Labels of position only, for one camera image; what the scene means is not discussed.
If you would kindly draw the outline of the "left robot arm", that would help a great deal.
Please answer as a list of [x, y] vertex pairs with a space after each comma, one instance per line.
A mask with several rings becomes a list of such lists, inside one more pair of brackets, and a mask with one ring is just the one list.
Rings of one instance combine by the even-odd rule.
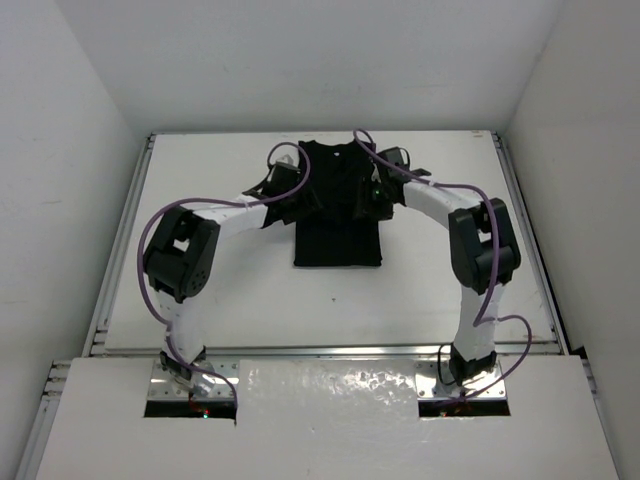
[[152, 314], [165, 325], [161, 365], [197, 395], [211, 391], [222, 376], [205, 365], [194, 298], [211, 276], [218, 244], [240, 233], [281, 222], [293, 223], [319, 209], [307, 185], [309, 166], [275, 162], [266, 178], [233, 200], [204, 198], [176, 201], [144, 227], [138, 249], [138, 278], [144, 301], [158, 309]]

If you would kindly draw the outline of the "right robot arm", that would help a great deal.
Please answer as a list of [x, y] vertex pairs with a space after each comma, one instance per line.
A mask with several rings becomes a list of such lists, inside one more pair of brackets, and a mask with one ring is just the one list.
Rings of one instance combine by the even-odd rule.
[[426, 215], [448, 232], [451, 268], [462, 297], [450, 347], [451, 379], [441, 384], [460, 387], [495, 366], [498, 304], [521, 265], [506, 204], [474, 185], [441, 183], [425, 170], [411, 170], [400, 147], [377, 153], [361, 140], [356, 144], [374, 164], [359, 185], [357, 218], [389, 220], [398, 204]]

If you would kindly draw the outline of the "black t-shirt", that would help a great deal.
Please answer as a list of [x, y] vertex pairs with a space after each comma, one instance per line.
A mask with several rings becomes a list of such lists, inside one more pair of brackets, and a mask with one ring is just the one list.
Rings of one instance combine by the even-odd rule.
[[311, 161], [307, 182], [321, 208], [296, 222], [294, 265], [299, 268], [372, 267], [382, 264], [378, 222], [356, 218], [358, 185], [373, 173], [355, 142], [300, 141]]

